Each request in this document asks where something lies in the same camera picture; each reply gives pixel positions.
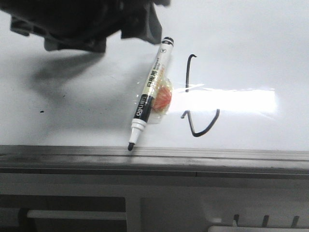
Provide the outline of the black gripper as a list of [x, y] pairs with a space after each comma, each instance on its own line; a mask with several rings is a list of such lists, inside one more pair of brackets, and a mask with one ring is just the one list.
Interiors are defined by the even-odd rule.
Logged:
[[107, 37], [118, 31], [122, 39], [159, 44], [162, 26], [156, 5], [166, 7], [170, 1], [2, 0], [0, 9], [11, 15], [11, 31], [43, 37], [47, 51], [105, 52]]

